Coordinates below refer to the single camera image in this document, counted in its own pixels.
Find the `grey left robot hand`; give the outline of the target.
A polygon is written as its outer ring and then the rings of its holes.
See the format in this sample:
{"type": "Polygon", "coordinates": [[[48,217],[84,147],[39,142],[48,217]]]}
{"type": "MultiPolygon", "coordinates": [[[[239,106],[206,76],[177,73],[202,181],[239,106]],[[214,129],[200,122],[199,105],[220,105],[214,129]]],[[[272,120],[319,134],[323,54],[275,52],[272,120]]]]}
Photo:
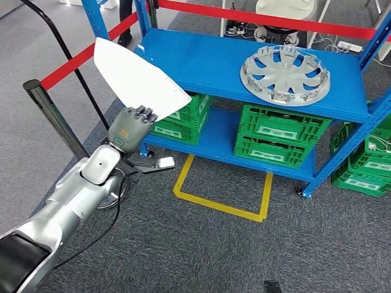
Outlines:
{"type": "Polygon", "coordinates": [[[157,118],[150,108],[124,107],[109,128],[107,138],[122,153],[133,154],[151,131],[157,118]]]}

